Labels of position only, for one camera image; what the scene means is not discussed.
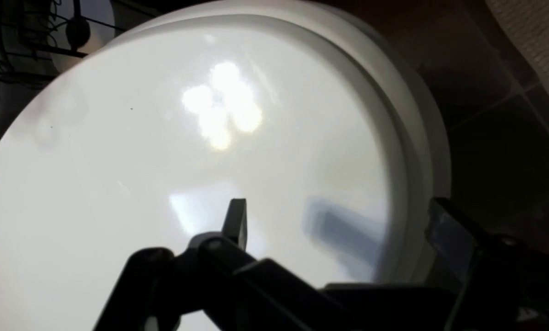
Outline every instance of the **white round lid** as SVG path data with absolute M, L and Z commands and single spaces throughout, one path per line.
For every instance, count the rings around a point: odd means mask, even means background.
M 0 141 L 0 331 L 92 327 L 129 253 L 182 251 L 233 196 L 248 250 L 312 285 L 389 272 L 408 172 L 373 80 L 276 18 L 123 34 Z

